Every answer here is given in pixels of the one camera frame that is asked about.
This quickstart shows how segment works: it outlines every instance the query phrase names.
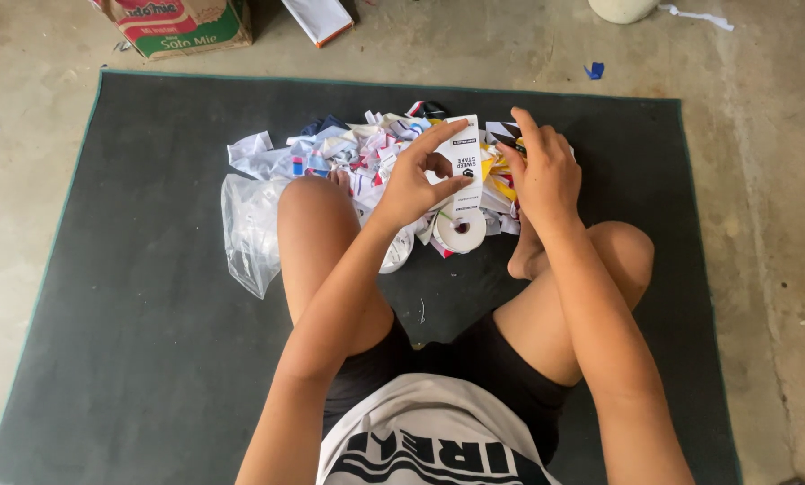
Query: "black rug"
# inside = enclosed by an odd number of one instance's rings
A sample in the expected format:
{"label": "black rug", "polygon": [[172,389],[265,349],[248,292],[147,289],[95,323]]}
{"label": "black rug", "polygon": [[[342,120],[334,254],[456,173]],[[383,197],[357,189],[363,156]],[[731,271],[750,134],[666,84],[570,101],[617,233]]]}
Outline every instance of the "black rug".
{"label": "black rug", "polygon": [[[225,145],[267,129],[281,147],[312,118],[358,123],[424,99],[481,123],[526,107],[576,148],[585,223],[651,237],[635,315],[678,437],[699,484],[739,483],[679,101],[128,72],[101,74],[0,424],[0,483],[232,483],[291,323],[280,277],[258,300],[226,269]],[[381,276],[413,342],[449,340],[519,292],[506,274],[515,241],[487,237],[447,260],[418,246]],[[550,472],[606,482],[583,384]]]}

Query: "white t-shirt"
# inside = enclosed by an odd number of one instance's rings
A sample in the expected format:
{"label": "white t-shirt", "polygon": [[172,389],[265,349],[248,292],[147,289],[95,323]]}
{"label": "white t-shirt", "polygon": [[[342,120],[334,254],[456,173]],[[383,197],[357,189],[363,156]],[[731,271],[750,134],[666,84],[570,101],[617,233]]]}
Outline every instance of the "white t-shirt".
{"label": "white t-shirt", "polygon": [[320,485],[561,485],[528,426],[465,380],[400,375],[345,413],[321,442]]}

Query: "clear plastic bag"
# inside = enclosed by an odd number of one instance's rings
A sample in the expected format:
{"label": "clear plastic bag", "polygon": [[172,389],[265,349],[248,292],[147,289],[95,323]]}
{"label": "clear plastic bag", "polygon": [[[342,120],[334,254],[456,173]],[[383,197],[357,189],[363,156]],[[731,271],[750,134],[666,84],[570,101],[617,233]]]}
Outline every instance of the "clear plastic bag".
{"label": "clear plastic bag", "polygon": [[289,181],[226,175],[221,204],[229,273],[258,298],[280,271],[277,204]]}

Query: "concrete floor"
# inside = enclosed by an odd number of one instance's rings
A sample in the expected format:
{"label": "concrete floor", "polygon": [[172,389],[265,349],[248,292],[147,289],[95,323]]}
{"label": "concrete floor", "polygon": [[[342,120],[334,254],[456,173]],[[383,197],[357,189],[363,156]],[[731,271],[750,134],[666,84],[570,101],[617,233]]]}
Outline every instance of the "concrete floor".
{"label": "concrete floor", "polygon": [[585,0],[356,0],[356,29],[318,50],[267,2],[254,46],[147,62],[113,52],[86,2],[0,2],[0,414],[101,64],[679,97],[744,481],[805,476],[805,0],[677,1],[736,28],[612,25]]}

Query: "hand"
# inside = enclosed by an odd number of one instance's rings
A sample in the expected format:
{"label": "hand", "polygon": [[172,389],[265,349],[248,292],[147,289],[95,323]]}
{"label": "hand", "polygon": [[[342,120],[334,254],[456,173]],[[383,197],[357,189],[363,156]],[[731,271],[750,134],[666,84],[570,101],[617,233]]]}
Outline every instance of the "hand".
{"label": "hand", "polygon": [[579,220],[576,202],[581,169],[569,151],[567,139],[551,126],[538,128],[526,110],[513,108],[511,113],[525,140],[527,163],[516,149],[503,143],[498,144],[498,149],[513,173],[519,205],[537,232],[575,223]]}
{"label": "hand", "polygon": [[471,177],[458,175],[432,185],[424,174],[425,170],[435,171],[440,178],[453,174],[451,162],[433,152],[466,126],[468,121],[464,119],[453,123],[441,122],[424,131],[400,152],[387,188],[370,220],[378,216],[401,229],[422,217],[433,205],[473,182]]}

